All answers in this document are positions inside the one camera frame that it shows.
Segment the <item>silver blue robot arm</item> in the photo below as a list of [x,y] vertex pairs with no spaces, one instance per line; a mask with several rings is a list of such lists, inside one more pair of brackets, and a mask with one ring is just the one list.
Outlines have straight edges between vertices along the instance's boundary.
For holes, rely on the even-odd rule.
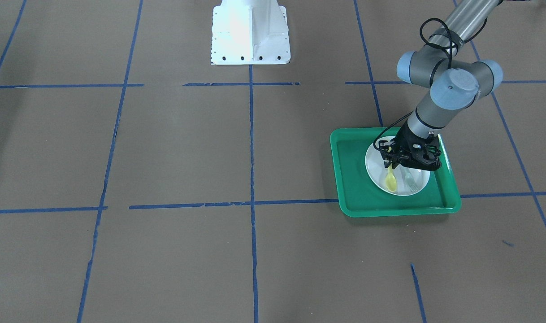
[[437,171],[441,166],[440,133],[476,101],[492,94],[503,81],[500,65],[491,60],[467,63],[456,56],[487,23],[499,0],[463,0],[445,19],[430,18],[439,28],[423,37],[423,47],[407,52],[397,63],[397,76],[428,92],[391,140],[376,139],[385,168],[403,166]]

